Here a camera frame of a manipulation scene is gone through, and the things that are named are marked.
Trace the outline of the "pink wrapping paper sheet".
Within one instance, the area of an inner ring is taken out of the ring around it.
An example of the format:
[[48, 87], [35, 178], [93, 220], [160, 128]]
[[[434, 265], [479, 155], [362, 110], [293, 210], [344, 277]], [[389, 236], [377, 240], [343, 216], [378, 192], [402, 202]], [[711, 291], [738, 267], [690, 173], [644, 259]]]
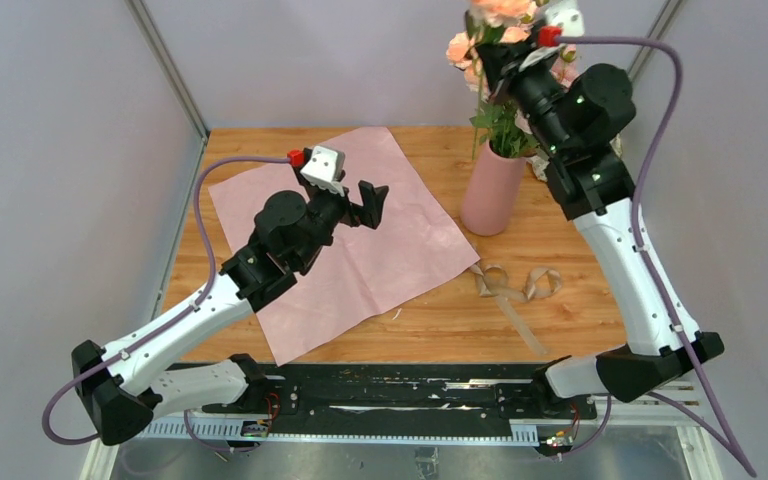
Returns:
[[221, 128], [207, 159], [278, 157], [323, 143], [346, 155], [347, 181], [390, 192], [381, 226], [340, 227], [310, 274], [260, 314], [202, 344], [199, 360], [249, 353], [280, 364], [460, 362], [468, 357], [477, 253], [451, 212], [468, 152], [460, 127]]

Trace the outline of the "pink cylindrical vase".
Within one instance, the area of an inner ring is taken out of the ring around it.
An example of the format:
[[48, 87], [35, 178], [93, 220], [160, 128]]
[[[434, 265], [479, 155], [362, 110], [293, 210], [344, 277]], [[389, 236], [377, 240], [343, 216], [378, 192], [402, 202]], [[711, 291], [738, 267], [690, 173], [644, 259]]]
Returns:
[[526, 166], [524, 157], [503, 157], [489, 142], [482, 145], [460, 208], [460, 220], [468, 231], [487, 237], [508, 227]]

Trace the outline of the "beige ribbon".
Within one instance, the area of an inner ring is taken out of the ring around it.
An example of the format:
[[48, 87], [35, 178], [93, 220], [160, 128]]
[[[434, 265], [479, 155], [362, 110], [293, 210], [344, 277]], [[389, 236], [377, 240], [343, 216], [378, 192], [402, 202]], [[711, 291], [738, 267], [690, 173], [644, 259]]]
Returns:
[[535, 267], [529, 272], [522, 287], [512, 287], [507, 270], [501, 265], [479, 261], [467, 271], [472, 275], [478, 296], [494, 301], [525, 345], [536, 355], [548, 355], [550, 350], [537, 338], [514, 304], [527, 304], [552, 297], [563, 287], [561, 274], [550, 267]]

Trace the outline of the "orange rose stem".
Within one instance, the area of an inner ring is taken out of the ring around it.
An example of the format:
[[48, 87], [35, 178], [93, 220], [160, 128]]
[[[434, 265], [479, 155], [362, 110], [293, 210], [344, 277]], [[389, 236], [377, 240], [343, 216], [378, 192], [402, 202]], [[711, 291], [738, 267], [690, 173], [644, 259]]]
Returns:
[[487, 92], [487, 79], [482, 62], [474, 49], [473, 40], [466, 32], [457, 33], [449, 41], [445, 56], [451, 66], [462, 72], [464, 81], [471, 91]]

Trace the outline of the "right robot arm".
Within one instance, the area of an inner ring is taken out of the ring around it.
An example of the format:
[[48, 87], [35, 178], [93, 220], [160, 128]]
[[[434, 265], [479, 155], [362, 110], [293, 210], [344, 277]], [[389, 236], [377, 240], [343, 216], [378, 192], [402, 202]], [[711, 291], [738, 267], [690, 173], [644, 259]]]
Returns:
[[725, 350], [719, 334], [701, 330], [680, 306], [644, 227], [643, 183], [612, 148], [636, 114], [628, 74], [600, 63], [563, 86], [550, 59], [527, 60], [560, 41], [557, 28], [542, 27], [525, 41], [476, 47], [491, 98], [513, 101], [547, 151], [550, 193], [596, 256], [626, 333], [616, 349], [535, 371], [531, 403], [549, 418], [587, 395], [636, 400]]

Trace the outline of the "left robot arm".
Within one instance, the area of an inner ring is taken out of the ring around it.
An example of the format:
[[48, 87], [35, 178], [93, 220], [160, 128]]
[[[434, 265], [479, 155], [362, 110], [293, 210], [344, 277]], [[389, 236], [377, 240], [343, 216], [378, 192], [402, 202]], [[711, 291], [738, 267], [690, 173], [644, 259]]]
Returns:
[[75, 391], [103, 444], [122, 444], [170, 414], [209, 405], [256, 413], [268, 404], [270, 382], [248, 354], [202, 367], [172, 366], [291, 289], [332, 245], [338, 225], [375, 230], [381, 224], [388, 187], [359, 182], [356, 204], [341, 174], [293, 172], [305, 191], [271, 195], [254, 216], [247, 244], [222, 265], [212, 263], [208, 280], [190, 297], [117, 341], [87, 340], [73, 349]]

